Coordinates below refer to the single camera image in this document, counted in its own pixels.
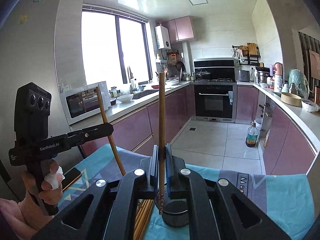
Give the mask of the person's left hand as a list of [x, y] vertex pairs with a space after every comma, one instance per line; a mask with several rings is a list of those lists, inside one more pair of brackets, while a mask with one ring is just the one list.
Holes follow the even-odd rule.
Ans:
[[44, 180], [42, 191], [38, 194], [36, 180], [29, 172], [22, 173], [26, 188], [24, 200], [17, 203], [13, 200], [1, 199], [1, 239], [31, 239], [39, 230], [46, 226], [53, 216], [47, 216], [42, 206], [35, 203], [39, 200], [48, 205], [56, 205], [62, 199], [63, 175], [61, 167], [52, 160], [49, 164], [50, 175], [55, 176], [54, 187]]

